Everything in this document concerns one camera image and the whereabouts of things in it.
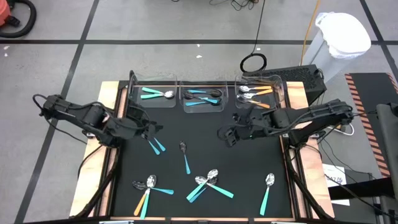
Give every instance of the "black tabletop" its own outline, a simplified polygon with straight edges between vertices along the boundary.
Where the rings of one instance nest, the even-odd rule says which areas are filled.
[[[239,141],[231,148],[217,138],[216,130],[231,124],[232,114],[239,112],[233,96],[234,89],[230,88],[228,104],[219,113],[188,114],[178,99],[173,108],[148,108],[150,118],[164,125],[155,137],[166,151],[157,156],[149,143],[141,138],[125,142],[111,216],[133,216],[144,191],[133,188],[132,181],[146,181],[149,175],[155,174],[156,187],[173,189],[175,193],[168,195],[152,190],[147,217],[292,218],[279,138]],[[183,153],[178,146],[180,141],[187,144],[190,175],[185,172]],[[234,193],[234,197],[207,189],[190,203],[186,197],[197,186],[195,176],[206,176],[212,169],[219,171],[217,186]],[[260,216],[266,191],[265,178],[269,173],[275,174],[275,184],[269,192],[266,214]]]

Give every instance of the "paper sheet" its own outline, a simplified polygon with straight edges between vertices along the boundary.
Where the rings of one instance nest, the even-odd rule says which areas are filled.
[[[341,185],[347,184],[344,167],[339,167],[339,166],[335,167],[333,165],[328,165],[328,164],[322,164],[322,166],[323,166],[323,171],[327,176],[331,177],[334,181],[340,183]],[[338,185],[333,181],[329,180],[328,178],[326,178],[326,184],[328,187],[334,187]],[[332,200],[331,202],[338,205],[349,206],[349,199]]]

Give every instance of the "trash can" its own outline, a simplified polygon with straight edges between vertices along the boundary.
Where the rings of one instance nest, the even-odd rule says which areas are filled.
[[[322,69],[326,83],[371,47],[362,23],[347,13],[319,13],[315,20],[317,35],[306,51],[303,65]]]

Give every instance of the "wooden table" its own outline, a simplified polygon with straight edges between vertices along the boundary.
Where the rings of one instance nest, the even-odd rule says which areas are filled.
[[[102,102],[108,108],[114,108],[116,104],[116,98],[118,94],[118,86],[119,82],[103,82],[101,86],[101,90],[99,92],[98,101]],[[289,94],[290,105],[292,108],[300,109],[308,107],[307,98],[305,96],[305,90],[302,82],[287,82],[287,92]],[[126,99],[127,90],[123,88],[121,90],[121,101],[119,102],[119,108],[124,108],[124,99]],[[118,111],[118,117],[123,116],[123,110]],[[318,144],[315,139],[311,139],[307,143],[310,146],[318,149]],[[88,144],[85,151],[85,157],[95,150],[99,146],[98,141],[96,139],[89,139]],[[109,168],[113,163],[113,157],[115,155],[115,150],[111,151],[110,159],[109,159]],[[83,207],[87,204],[87,202],[91,199],[92,195],[97,190],[101,174],[105,161],[106,149],[103,147],[96,154],[94,154],[90,159],[88,159],[85,165],[81,169],[80,177],[78,179],[75,196],[73,199],[70,215],[76,215],[79,213]],[[324,211],[327,212],[330,216],[334,217],[333,207],[331,206],[331,200],[329,196],[328,187],[326,186],[325,174],[323,172],[322,160],[320,158],[320,154],[309,147],[305,147],[300,150],[300,155],[302,159],[303,171],[305,175],[305,181],[307,183],[307,188],[310,193],[313,195],[315,200],[322,206]],[[306,218],[305,213],[305,205],[303,201],[303,195],[300,189],[296,186],[296,193],[298,199],[298,208],[300,210],[300,216],[302,218]],[[106,209],[108,205],[108,199],[110,194],[110,185],[105,190],[102,203],[99,208],[99,215],[104,216],[106,214]],[[316,218],[317,215],[314,211],[312,211],[313,217]],[[114,217],[115,220],[120,219],[128,219],[134,220],[139,219],[139,217]],[[165,218],[151,218],[147,217],[148,220],[165,220]],[[203,220],[204,218],[191,218],[190,220]],[[233,220],[228,220],[225,218],[211,218],[209,221],[241,221],[247,222],[247,218],[234,218]],[[256,222],[267,222],[267,221],[294,221],[293,218],[283,218],[283,219],[272,219],[269,218],[255,218]]]

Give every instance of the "teal spoon handle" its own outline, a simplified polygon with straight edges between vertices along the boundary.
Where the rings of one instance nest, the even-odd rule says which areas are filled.
[[[185,154],[184,154],[184,158],[185,158],[185,169],[187,170],[187,174],[191,174],[191,170],[189,169],[189,165],[188,165],[187,156]]]
[[[188,90],[189,93],[206,93],[206,91],[203,90]]]
[[[150,193],[150,191],[148,191],[148,195],[145,198],[144,206],[142,208],[141,216],[139,217],[139,219],[145,219],[145,215],[147,213],[148,201],[149,201],[149,193]]]
[[[157,188],[151,188],[151,189],[154,189],[154,190],[157,190],[157,191],[160,191],[160,192],[163,192],[163,193],[167,193],[167,194],[170,194],[170,195],[173,195],[174,194],[174,190],[169,190],[169,189],[157,189]]]
[[[185,103],[185,106],[193,106],[193,105],[199,105],[199,104],[204,104],[207,102],[189,102],[189,103]]]
[[[154,138],[154,139],[155,139],[156,143],[159,145],[160,149],[162,151],[166,151],[166,148],[156,138]]]
[[[146,87],[142,87],[142,90],[147,92],[147,93],[159,93],[159,94],[163,94],[161,91],[157,91],[157,90],[153,90],[150,88],[146,88]]]
[[[151,98],[155,98],[155,97],[160,97],[163,96],[163,94],[160,93],[156,93],[156,94],[149,94],[149,95],[141,95],[141,99],[151,99]]]
[[[213,99],[208,99],[208,98],[203,98],[203,97],[199,97],[199,99],[206,100],[206,101],[208,101],[210,103],[218,103],[218,100],[213,100]]]
[[[221,187],[217,187],[217,186],[215,186],[213,184],[209,184],[209,183],[207,183],[207,185],[209,185],[210,187],[213,187],[215,190],[217,190],[218,192],[222,193],[223,195],[225,195],[227,197],[230,197],[230,198],[234,197],[234,194],[232,194],[231,192],[229,192],[227,190],[222,189]]]
[[[196,187],[195,190],[193,190],[193,191],[187,196],[187,200],[191,200],[191,198],[193,198],[193,196],[195,196],[195,194],[197,194],[198,191],[199,191],[206,183],[207,183],[207,180],[206,180],[206,182],[201,183],[198,187]]]
[[[199,195],[202,194],[206,189],[207,189],[207,187],[202,189],[201,191],[199,191],[199,193],[195,194],[195,196],[193,196],[193,198],[191,198],[191,200],[189,200],[189,202],[190,203],[194,202],[199,197]]]
[[[150,141],[148,141],[148,142],[149,142],[150,146],[154,149],[155,153],[157,155],[159,155],[160,154],[159,150],[157,150],[157,148]]]
[[[267,201],[268,201],[268,192],[269,192],[269,187],[267,187],[266,194],[264,195],[264,199],[262,199],[262,204],[260,208],[260,215],[264,215],[266,212],[267,208]]]

